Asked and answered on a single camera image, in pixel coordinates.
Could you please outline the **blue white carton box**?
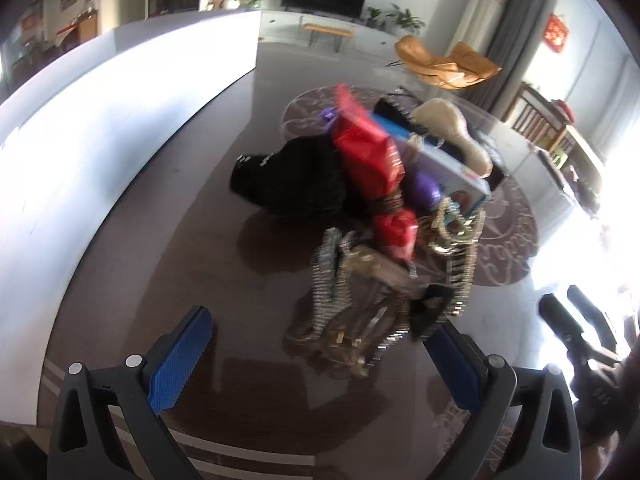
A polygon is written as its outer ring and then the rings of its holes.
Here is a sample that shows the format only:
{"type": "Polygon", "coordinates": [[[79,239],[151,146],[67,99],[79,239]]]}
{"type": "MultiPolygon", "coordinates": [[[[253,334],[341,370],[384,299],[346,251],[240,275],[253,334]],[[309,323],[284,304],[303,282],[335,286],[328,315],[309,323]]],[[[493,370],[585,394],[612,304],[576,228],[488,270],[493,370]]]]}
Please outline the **blue white carton box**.
{"type": "Polygon", "coordinates": [[[489,184],[463,162],[427,142],[416,148],[409,140],[408,130],[377,114],[371,116],[395,142],[407,176],[411,169],[425,171],[439,185],[442,194],[458,203],[464,216],[488,199],[489,184]]]}

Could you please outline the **purple snack packet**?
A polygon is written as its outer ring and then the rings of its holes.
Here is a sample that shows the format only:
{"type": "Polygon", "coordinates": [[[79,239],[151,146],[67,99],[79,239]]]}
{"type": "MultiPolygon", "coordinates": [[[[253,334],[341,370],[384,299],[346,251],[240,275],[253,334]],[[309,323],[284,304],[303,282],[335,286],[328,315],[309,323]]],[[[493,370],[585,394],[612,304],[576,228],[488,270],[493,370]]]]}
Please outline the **purple snack packet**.
{"type": "Polygon", "coordinates": [[[433,211],[442,201],[439,184],[424,170],[413,169],[402,181],[404,199],[415,211],[433,211]]]}

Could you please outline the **wooden chair at right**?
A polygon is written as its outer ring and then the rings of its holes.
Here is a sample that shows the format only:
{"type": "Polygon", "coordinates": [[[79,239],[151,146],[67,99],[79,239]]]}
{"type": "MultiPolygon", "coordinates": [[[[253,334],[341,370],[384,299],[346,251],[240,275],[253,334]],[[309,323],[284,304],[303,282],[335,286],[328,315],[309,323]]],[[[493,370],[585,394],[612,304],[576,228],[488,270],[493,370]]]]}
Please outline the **wooden chair at right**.
{"type": "Polygon", "coordinates": [[[548,152],[561,145],[570,125],[564,108],[548,101],[527,82],[521,83],[502,121],[528,142],[548,152]]]}

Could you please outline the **white storage box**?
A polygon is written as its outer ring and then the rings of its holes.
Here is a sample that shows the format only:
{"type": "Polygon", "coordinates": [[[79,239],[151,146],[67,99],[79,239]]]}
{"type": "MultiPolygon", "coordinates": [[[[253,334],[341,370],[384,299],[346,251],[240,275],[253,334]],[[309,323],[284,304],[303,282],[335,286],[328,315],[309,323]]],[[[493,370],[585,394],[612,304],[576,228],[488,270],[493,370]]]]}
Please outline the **white storage box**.
{"type": "Polygon", "coordinates": [[[257,11],[116,27],[1,107],[1,418],[37,420],[41,370],[81,257],[130,182],[203,106],[254,70],[257,11]]]}

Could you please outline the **cream knit glove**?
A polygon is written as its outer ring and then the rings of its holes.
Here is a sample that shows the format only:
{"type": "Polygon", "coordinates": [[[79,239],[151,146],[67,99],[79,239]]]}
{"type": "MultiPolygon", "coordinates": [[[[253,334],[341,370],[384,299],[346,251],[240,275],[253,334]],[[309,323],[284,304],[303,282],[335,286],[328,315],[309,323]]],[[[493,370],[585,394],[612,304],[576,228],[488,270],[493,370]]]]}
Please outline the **cream knit glove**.
{"type": "Polygon", "coordinates": [[[492,161],[469,134],[462,111],[454,103],[441,98],[430,99],[411,112],[412,119],[430,133],[454,144],[462,153],[462,162],[479,178],[486,178],[492,170],[492,161]]]}

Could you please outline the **red snack packet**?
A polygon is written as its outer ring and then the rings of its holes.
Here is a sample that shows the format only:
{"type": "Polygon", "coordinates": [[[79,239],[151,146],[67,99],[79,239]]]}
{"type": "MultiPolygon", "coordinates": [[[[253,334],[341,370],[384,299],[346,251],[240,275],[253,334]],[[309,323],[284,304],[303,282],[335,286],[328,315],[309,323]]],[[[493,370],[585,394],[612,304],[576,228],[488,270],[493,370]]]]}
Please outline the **red snack packet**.
{"type": "Polygon", "coordinates": [[[389,196],[405,175],[395,142],[346,84],[336,87],[335,99],[337,118],[330,136],[349,177],[367,200],[389,196]]]}

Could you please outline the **black knit hat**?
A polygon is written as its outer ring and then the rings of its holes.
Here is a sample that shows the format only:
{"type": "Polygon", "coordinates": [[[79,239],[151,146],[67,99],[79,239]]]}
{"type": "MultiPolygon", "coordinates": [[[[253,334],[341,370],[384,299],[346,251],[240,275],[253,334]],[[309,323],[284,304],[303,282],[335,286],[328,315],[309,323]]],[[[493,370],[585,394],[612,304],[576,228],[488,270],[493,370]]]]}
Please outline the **black knit hat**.
{"type": "Polygon", "coordinates": [[[299,136],[274,153],[240,156],[229,186],[268,214],[314,228],[352,228],[370,220],[371,207],[326,134],[299,136]]]}

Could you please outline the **orange lounge chair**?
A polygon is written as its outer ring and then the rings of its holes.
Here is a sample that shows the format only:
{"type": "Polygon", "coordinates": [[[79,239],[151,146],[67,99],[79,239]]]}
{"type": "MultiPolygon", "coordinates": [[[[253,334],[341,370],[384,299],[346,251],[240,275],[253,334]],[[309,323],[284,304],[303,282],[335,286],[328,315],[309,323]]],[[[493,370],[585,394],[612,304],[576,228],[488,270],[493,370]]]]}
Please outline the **orange lounge chair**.
{"type": "Polygon", "coordinates": [[[420,81],[446,90],[463,90],[491,79],[501,67],[459,41],[448,56],[436,56],[415,36],[401,37],[394,45],[399,62],[420,81]]]}

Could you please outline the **white floor air conditioner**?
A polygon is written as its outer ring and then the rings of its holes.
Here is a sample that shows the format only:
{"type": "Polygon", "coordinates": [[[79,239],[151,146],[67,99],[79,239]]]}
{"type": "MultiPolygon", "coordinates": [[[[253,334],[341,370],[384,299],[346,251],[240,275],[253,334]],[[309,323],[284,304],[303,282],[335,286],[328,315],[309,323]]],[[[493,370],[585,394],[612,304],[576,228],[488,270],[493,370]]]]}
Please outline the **white floor air conditioner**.
{"type": "Polygon", "coordinates": [[[449,52],[463,42],[484,54],[502,17],[508,0],[468,0],[461,21],[451,40],[449,52]]]}

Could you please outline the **grey curtain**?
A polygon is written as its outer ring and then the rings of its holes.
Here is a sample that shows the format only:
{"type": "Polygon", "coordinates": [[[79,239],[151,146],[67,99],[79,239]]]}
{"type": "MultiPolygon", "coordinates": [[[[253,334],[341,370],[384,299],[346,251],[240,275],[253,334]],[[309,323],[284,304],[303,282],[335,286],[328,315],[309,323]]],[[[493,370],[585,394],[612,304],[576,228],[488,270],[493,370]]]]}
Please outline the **grey curtain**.
{"type": "Polygon", "coordinates": [[[556,0],[508,0],[486,56],[501,70],[463,93],[475,106],[500,118],[518,93],[538,49],[556,0]]]}

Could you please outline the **white tv console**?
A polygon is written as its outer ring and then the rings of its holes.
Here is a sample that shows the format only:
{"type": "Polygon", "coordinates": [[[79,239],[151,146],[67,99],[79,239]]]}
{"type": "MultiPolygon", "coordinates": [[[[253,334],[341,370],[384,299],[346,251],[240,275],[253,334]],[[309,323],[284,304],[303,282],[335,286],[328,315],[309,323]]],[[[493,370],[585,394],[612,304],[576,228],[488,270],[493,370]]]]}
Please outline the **white tv console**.
{"type": "Polygon", "coordinates": [[[394,45],[397,42],[397,38],[388,32],[357,23],[275,10],[262,11],[260,39],[308,48],[324,47],[336,53],[355,51],[387,61],[395,57],[394,45]]]}

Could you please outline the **green plants right of tv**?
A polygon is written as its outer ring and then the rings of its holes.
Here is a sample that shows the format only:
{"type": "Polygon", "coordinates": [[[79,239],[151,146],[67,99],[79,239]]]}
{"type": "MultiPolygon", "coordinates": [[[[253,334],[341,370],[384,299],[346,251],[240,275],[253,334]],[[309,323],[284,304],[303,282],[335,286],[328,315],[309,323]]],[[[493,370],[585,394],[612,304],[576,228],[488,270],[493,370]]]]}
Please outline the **green plants right of tv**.
{"type": "Polygon", "coordinates": [[[425,22],[422,18],[414,15],[408,8],[401,8],[396,3],[391,3],[386,10],[368,6],[366,25],[390,34],[405,32],[410,35],[419,35],[425,28],[425,22]]]}

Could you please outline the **wooden bench black legs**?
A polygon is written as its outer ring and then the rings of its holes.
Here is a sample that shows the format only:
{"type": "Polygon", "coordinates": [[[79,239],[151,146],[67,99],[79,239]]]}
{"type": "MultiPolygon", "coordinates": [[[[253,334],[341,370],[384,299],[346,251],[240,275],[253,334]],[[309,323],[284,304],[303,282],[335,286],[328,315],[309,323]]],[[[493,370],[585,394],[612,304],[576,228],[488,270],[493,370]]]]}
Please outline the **wooden bench black legs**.
{"type": "Polygon", "coordinates": [[[352,40],[354,34],[349,29],[324,26],[314,23],[303,24],[303,31],[308,32],[308,47],[313,47],[321,36],[328,36],[332,40],[332,49],[340,53],[343,47],[352,40]]]}

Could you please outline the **red wall decoration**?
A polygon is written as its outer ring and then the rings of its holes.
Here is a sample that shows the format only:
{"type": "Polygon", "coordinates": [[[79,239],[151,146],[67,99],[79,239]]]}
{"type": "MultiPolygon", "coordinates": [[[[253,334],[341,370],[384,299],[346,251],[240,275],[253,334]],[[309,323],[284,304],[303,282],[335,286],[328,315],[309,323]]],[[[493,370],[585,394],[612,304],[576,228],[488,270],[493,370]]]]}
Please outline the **red wall decoration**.
{"type": "Polygon", "coordinates": [[[559,16],[550,14],[544,30],[544,44],[555,53],[561,53],[566,45],[570,30],[559,16]]]}

